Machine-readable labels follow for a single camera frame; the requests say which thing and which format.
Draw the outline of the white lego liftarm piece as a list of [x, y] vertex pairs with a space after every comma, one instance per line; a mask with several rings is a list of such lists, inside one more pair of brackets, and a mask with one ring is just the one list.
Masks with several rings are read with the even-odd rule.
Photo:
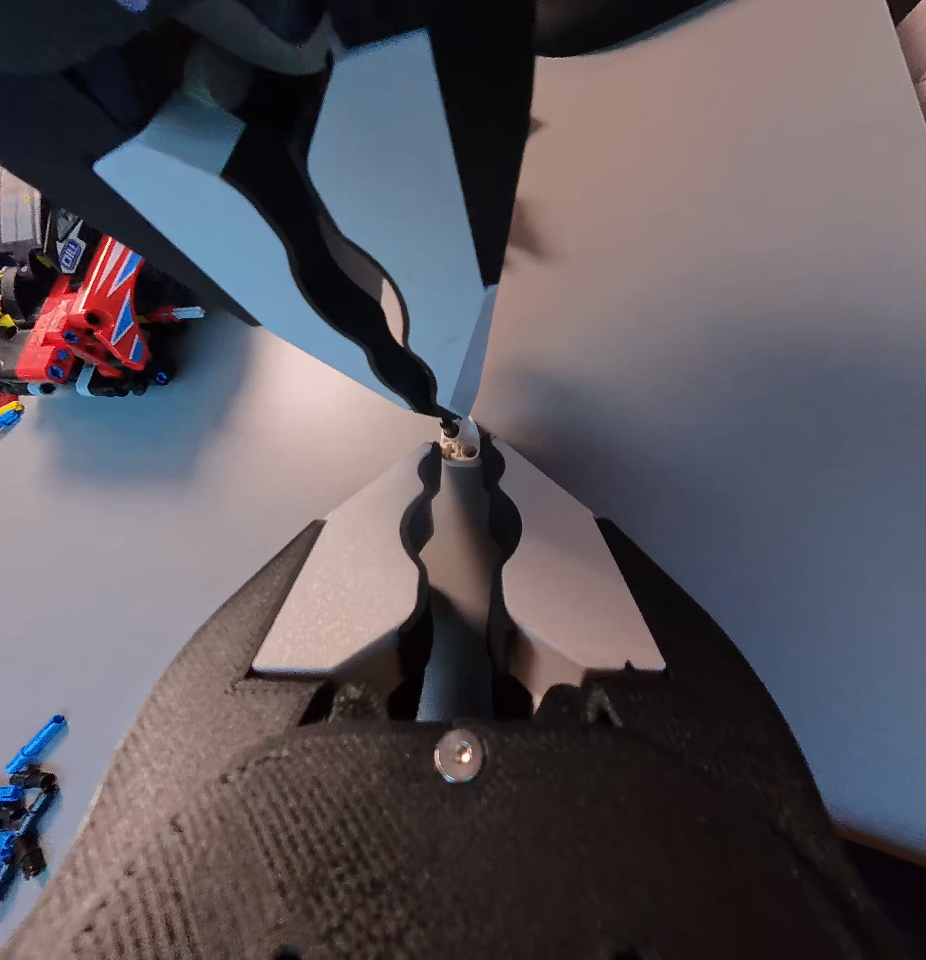
[[472, 416], [462, 419], [462, 429], [457, 438], [440, 437], [440, 448], [443, 459], [456, 466], [479, 466], [481, 464], [481, 431]]

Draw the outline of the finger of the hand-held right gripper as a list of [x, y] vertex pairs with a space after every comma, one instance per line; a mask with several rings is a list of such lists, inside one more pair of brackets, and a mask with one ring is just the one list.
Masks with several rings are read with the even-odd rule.
[[387, 400], [444, 419], [429, 369], [333, 255], [281, 135], [176, 95], [94, 170], [262, 327]]
[[353, 337], [399, 401], [466, 420], [498, 287], [481, 275], [429, 34], [344, 51], [322, 107], [312, 184], [342, 242], [384, 277]]

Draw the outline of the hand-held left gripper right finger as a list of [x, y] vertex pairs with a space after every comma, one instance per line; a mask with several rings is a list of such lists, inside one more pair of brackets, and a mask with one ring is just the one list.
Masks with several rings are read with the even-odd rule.
[[594, 513], [500, 438], [484, 438], [494, 563], [487, 642], [495, 711], [665, 659]]

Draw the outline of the cluster of blue black pins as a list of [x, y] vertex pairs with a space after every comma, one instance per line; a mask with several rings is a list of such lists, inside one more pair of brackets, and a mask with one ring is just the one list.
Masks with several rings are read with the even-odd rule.
[[13, 881], [40, 876], [47, 860], [41, 824], [59, 794], [59, 778], [43, 766], [47, 750], [66, 730], [65, 715], [53, 715], [5, 768], [0, 784], [0, 903]]

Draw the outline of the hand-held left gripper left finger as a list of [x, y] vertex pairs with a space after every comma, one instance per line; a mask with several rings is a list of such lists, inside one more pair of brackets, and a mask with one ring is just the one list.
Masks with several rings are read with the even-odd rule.
[[252, 662], [257, 678], [419, 686], [432, 653], [422, 551], [443, 456], [422, 444], [322, 522]]

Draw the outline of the lego race car model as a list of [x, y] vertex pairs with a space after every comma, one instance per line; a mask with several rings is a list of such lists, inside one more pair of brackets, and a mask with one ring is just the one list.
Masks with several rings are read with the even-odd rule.
[[166, 387], [202, 318], [185, 284], [0, 165], [0, 407]]

